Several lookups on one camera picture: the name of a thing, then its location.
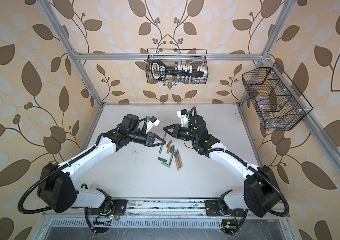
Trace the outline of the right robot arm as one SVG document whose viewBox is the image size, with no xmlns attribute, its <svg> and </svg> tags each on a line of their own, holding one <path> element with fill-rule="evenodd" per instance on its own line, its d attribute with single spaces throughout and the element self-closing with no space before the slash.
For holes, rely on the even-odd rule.
<svg viewBox="0 0 340 240">
<path fill-rule="evenodd" d="M 266 213 L 286 217 L 290 207 L 282 194 L 273 171 L 267 167 L 251 164 L 229 151 L 219 139 L 209 134 L 203 117 L 196 107 L 190 111 L 177 112 L 181 122 L 169 125 L 163 130 L 175 139 L 191 142 L 193 150 L 206 156 L 229 170 L 242 181 L 242 191 L 228 190 L 219 197 L 219 211 L 228 216 L 236 209 L 251 211 L 257 217 Z"/>
</svg>

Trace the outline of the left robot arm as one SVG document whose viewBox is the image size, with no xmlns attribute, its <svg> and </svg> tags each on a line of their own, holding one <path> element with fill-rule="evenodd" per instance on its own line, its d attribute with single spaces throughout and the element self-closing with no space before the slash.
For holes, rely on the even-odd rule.
<svg viewBox="0 0 340 240">
<path fill-rule="evenodd" d="M 76 188 L 75 183 L 98 162 L 129 143 L 142 144 L 150 148 L 164 145 L 165 140 L 150 131 L 159 123 L 156 117 L 140 119 L 136 115 L 125 115 L 116 128 L 101 133 L 91 147 L 58 165 L 46 165 L 42 169 L 40 180 L 21 196 L 18 211 L 26 215 L 49 210 L 62 213 L 70 208 L 98 209 L 109 205 L 111 196 L 104 190 Z M 47 207 L 25 209 L 24 202 L 33 190 L 37 191 L 38 197 L 47 204 Z"/>
</svg>

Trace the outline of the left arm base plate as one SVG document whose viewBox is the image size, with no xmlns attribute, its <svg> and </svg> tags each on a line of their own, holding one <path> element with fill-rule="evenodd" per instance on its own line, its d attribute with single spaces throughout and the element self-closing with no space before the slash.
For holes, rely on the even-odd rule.
<svg viewBox="0 0 340 240">
<path fill-rule="evenodd" d="M 127 200 L 126 199 L 112 199 L 103 203 L 99 208 L 89 208 L 88 214 L 90 216 L 119 216 L 124 215 L 127 209 Z"/>
</svg>

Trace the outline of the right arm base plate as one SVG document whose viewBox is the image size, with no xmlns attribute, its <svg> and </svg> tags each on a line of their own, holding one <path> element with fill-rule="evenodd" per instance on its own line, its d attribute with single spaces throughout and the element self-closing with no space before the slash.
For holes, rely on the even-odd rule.
<svg viewBox="0 0 340 240">
<path fill-rule="evenodd" d="M 223 200 L 207 200 L 205 201 L 206 215 L 208 217 L 243 217 L 245 211 L 243 209 L 230 209 Z"/>
</svg>

